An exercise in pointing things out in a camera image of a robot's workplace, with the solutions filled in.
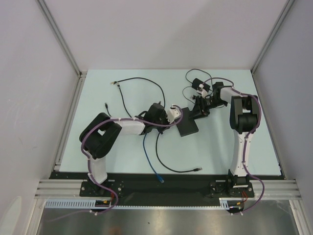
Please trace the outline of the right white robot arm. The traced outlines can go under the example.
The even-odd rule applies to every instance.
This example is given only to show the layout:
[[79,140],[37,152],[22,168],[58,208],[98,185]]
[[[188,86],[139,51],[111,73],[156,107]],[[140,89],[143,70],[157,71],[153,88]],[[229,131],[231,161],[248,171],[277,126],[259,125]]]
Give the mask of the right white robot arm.
[[227,179],[220,193],[240,197],[252,188],[249,182],[248,158],[252,137],[260,125],[261,108],[258,97],[237,91],[234,86],[216,82],[212,86],[195,79],[191,86],[198,93],[193,96],[192,119],[207,117],[210,110],[230,106],[229,123],[234,131],[234,153]]

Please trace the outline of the black network switch box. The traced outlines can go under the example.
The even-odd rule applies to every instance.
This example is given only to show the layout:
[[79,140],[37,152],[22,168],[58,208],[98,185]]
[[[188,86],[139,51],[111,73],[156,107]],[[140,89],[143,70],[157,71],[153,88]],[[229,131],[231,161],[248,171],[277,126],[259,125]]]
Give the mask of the black network switch box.
[[193,118],[190,118],[191,111],[188,107],[182,109],[183,118],[177,124],[177,128],[181,137],[185,137],[199,131],[198,126]]

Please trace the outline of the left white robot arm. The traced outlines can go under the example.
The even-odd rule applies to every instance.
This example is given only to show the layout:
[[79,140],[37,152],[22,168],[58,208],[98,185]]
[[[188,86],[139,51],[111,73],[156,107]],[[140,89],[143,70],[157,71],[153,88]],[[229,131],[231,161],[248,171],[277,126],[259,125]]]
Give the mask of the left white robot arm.
[[165,110],[159,103],[153,103],[148,111],[135,117],[113,118],[106,113],[98,114],[79,137],[81,152],[88,161],[88,177],[92,181],[90,190],[97,196],[107,192],[106,156],[119,136],[141,136],[154,129],[162,133],[177,125],[182,116],[179,106],[172,105]]

